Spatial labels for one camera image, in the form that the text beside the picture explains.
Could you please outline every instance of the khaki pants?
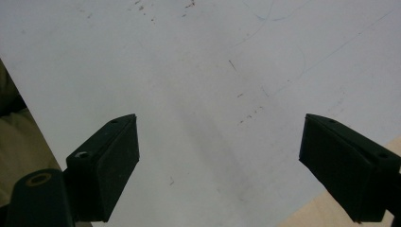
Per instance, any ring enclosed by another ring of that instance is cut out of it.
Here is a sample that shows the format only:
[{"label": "khaki pants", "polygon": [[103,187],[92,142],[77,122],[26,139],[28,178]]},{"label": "khaki pants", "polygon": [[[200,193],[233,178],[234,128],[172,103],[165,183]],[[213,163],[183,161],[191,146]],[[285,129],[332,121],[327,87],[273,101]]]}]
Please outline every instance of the khaki pants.
[{"label": "khaki pants", "polygon": [[[18,91],[0,60],[0,113]],[[0,116],[0,207],[7,205],[15,183],[31,172],[60,169],[28,109]],[[92,226],[80,223],[77,226]]]}]

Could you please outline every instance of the whiteboard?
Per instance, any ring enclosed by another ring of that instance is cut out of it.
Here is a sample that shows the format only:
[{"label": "whiteboard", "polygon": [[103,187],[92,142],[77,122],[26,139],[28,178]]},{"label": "whiteboard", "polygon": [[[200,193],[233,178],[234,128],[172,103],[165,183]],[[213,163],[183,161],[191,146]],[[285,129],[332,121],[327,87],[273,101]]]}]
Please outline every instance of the whiteboard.
[{"label": "whiteboard", "polygon": [[306,113],[401,133],[401,2],[0,2],[0,57],[54,155],[138,116],[141,161],[110,222],[274,226],[322,192]]}]

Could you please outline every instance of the white tabletop surface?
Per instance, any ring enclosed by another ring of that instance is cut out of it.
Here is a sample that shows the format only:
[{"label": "white tabletop surface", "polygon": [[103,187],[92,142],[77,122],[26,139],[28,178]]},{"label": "white tabletop surface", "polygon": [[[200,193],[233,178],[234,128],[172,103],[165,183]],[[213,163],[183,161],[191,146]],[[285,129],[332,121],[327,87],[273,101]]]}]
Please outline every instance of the white tabletop surface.
[{"label": "white tabletop surface", "polygon": [[96,226],[274,226],[323,189],[306,113],[401,134],[395,0],[2,0],[0,57],[62,167],[137,114],[141,161]]}]

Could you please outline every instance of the white table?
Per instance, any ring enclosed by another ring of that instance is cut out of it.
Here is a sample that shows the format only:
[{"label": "white table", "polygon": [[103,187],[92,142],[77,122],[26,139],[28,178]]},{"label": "white table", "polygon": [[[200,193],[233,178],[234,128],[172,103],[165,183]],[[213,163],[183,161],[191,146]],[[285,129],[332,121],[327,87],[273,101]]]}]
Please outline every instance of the white table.
[{"label": "white table", "polygon": [[401,133],[400,42],[395,0],[0,2],[0,57],[62,167],[138,116],[105,226],[276,225],[322,191],[298,162],[306,113]]}]

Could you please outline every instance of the wooden surface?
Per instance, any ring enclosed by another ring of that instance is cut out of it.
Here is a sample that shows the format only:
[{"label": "wooden surface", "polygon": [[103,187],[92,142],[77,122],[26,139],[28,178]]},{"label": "wooden surface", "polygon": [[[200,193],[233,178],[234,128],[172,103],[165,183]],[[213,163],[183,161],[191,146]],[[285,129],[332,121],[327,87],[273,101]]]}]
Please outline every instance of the wooden surface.
[{"label": "wooden surface", "polygon": [[275,226],[323,188],[306,113],[401,134],[398,0],[2,0],[0,57],[62,168],[137,114],[108,226]]},{"label": "wooden surface", "polygon": [[[401,156],[401,137],[395,138],[387,146],[389,150]],[[354,223],[342,209],[342,207],[327,192],[313,199],[310,203],[283,221],[280,227],[352,227],[352,226],[384,226],[392,225],[393,215],[386,211],[382,222]]]}]

